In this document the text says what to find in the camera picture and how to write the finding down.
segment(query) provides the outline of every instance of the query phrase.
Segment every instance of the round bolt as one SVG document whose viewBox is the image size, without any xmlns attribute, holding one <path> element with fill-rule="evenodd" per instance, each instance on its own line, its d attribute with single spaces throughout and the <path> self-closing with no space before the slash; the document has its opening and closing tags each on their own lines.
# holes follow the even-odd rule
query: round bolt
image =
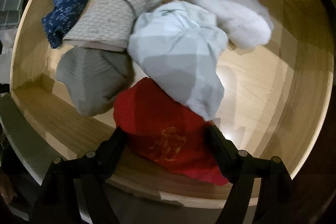
<svg viewBox="0 0 336 224">
<path fill-rule="evenodd" d="M 281 159 L 278 156 L 273 156 L 272 160 L 278 164 L 281 163 Z"/>
<path fill-rule="evenodd" d="M 62 161 L 62 158 L 61 158 L 61 157 L 56 157 L 56 158 L 54 158 L 53 163 L 58 164 L 58 163 L 60 163 L 61 161 Z"/>
<path fill-rule="evenodd" d="M 90 151 L 90 152 L 87 152 L 87 153 L 86 153 L 86 156 L 87 156 L 88 158 L 93 158 L 95 155 L 96 155 L 96 153 L 95 153 L 94 151 Z"/>
<path fill-rule="evenodd" d="M 238 154 L 242 157 L 246 157 L 248 155 L 247 151 L 246 150 L 239 150 L 238 151 Z"/>
</svg>

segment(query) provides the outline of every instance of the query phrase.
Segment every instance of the wooden tray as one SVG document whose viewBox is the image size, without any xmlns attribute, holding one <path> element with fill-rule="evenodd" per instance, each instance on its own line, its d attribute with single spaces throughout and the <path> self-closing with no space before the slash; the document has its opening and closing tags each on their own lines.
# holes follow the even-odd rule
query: wooden tray
<svg viewBox="0 0 336 224">
<path fill-rule="evenodd" d="M 239 149 L 265 159 L 280 156 L 294 177 L 328 107 L 332 32 L 320 0 L 259 1 L 274 21 L 272 39 L 253 51 L 233 45 L 224 51 L 217 74 L 225 95 L 214 122 Z M 34 129 L 65 158 L 74 159 L 108 139 L 115 123 L 113 110 L 80 116 L 65 86 L 54 80 L 60 56 L 71 47 L 49 47 L 41 18 L 52 9 L 52 0 L 28 2 L 14 46 L 12 97 Z M 142 77 L 137 68 L 137 80 Z M 222 207 L 231 189 L 166 172 L 128 149 L 108 182 L 147 198 L 201 208 Z M 257 201 L 259 182 L 250 204 Z"/>
</svg>

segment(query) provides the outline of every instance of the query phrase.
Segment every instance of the gold print on red fabric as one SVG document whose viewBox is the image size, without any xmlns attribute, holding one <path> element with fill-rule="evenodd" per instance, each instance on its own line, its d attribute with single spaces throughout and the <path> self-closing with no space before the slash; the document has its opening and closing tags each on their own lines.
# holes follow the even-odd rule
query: gold print on red fabric
<svg viewBox="0 0 336 224">
<path fill-rule="evenodd" d="M 176 127 L 167 127 L 161 132 L 162 137 L 149 148 L 149 157 L 154 161 L 173 161 L 185 145 L 186 137 L 176 133 Z"/>
</svg>

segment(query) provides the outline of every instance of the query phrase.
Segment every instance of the red fabric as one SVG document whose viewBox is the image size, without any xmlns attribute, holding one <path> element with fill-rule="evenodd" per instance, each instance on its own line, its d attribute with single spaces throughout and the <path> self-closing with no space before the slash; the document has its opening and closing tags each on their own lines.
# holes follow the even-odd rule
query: red fabric
<svg viewBox="0 0 336 224">
<path fill-rule="evenodd" d="M 216 185 L 228 183 L 204 143 L 209 123 L 170 98 L 152 79 L 143 78 L 119 93 L 113 116 L 128 133 L 135 153 L 173 173 Z"/>
</svg>

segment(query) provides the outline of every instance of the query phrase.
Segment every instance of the blue patterned fabric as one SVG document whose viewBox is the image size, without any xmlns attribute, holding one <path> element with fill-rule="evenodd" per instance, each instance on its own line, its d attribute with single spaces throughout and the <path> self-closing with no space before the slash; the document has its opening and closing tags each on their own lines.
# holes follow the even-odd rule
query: blue patterned fabric
<svg viewBox="0 0 336 224">
<path fill-rule="evenodd" d="M 42 18 L 51 48 L 58 48 L 63 37 L 76 24 L 89 0 L 52 0 L 54 10 Z"/>
</svg>

